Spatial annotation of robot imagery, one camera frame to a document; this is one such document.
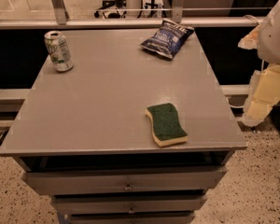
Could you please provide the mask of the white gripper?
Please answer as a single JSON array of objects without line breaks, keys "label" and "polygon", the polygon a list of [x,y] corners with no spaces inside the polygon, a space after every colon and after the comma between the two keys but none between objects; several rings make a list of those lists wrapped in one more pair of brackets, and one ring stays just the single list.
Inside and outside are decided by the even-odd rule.
[{"label": "white gripper", "polygon": [[249,93],[244,104],[242,123],[255,127],[262,123],[280,102],[280,0],[260,26],[243,37],[238,47],[258,48],[258,56],[270,63],[263,71],[255,71],[250,79]]}]

